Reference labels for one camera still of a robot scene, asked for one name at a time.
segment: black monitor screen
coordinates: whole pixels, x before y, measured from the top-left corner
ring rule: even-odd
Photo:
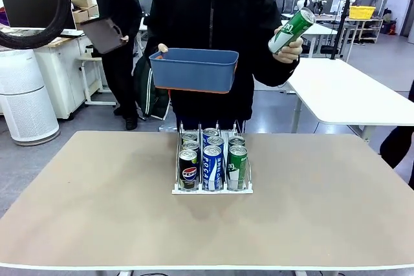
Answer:
[[[10,27],[46,28],[52,22],[58,0],[3,0]],[[73,15],[69,14],[65,29],[76,29]]]

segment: hand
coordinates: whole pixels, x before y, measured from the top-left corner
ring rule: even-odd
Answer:
[[[281,28],[282,26],[276,29],[274,33],[277,34]],[[299,37],[296,41],[291,42],[288,47],[283,47],[282,51],[277,54],[273,54],[273,58],[281,63],[291,64],[293,61],[297,61],[299,59],[299,55],[302,54],[302,44],[303,39]]]
[[[161,53],[167,53],[168,52],[168,47],[165,44],[160,43],[158,45],[158,51],[161,52]]]
[[[129,41],[129,36],[125,36],[121,38],[122,41],[125,41],[125,43],[128,43]]]

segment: cardboard box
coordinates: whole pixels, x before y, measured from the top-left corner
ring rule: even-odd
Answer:
[[[72,3],[80,8],[89,8],[93,6],[92,0],[72,0]]]
[[[81,8],[84,11],[88,11],[89,17],[94,17],[99,15],[98,6],[90,6],[89,8]]]
[[[89,20],[88,11],[77,10],[73,12],[75,23],[82,23]]]

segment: yellow basket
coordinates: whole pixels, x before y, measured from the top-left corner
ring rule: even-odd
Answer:
[[[350,19],[371,19],[375,11],[374,6],[351,6]]]

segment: gray floor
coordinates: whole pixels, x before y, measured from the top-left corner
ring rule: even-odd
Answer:
[[[404,90],[409,89],[409,85],[414,78],[412,72],[408,72],[408,65],[412,61],[412,54],[404,50],[400,53],[401,47],[403,49],[410,49],[405,46],[406,43],[400,39],[391,38],[392,41],[389,46],[382,45],[378,42],[377,45],[357,46],[354,47],[352,59],[354,66],[357,68],[370,68],[373,72],[382,70],[387,67],[387,70],[401,70],[405,72],[405,80],[408,88],[403,86]],[[390,51],[392,56],[385,57],[386,51]],[[376,55],[379,57],[365,58],[365,53],[368,56]],[[293,116],[293,109],[296,102],[295,95],[280,94],[277,91],[256,91],[254,97],[254,114],[252,119],[246,125],[248,133],[289,133],[290,125]],[[158,131],[161,125],[174,126],[175,117],[171,112],[166,121],[148,120],[147,122],[140,122],[138,131]],[[33,181],[38,173],[50,161],[50,159],[62,148],[67,140],[77,131],[94,130],[94,131],[123,131],[123,119],[117,118],[112,114],[111,107],[92,106],[79,109],[75,119],[71,122],[60,122],[61,135],[52,142],[37,147],[18,147],[13,144],[10,135],[7,131],[7,126],[3,117],[0,116],[0,217],[4,215],[7,209],[11,206],[19,194],[26,188],[26,186]],[[351,133],[345,126],[332,126],[319,124],[315,117],[304,108],[300,125],[299,133],[313,133],[316,130],[320,134],[334,134],[334,133]],[[371,141],[371,147],[378,150],[381,142],[392,130],[391,127],[378,127],[375,131]],[[414,161],[414,152],[410,151],[403,162],[395,169],[395,171],[405,180],[409,179],[411,174],[411,167]],[[264,272],[264,271],[171,271],[167,274],[170,276],[287,276],[292,275],[291,272]],[[346,276],[366,275],[366,276],[408,276],[414,275],[414,269],[398,270],[398,271],[368,271],[368,272],[346,272]],[[0,276],[92,276],[91,272],[47,272],[47,271],[20,271],[0,268]],[[108,273],[108,276],[114,276],[115,273]],[[318,272],[310,272],[309,276],[320,276]]]

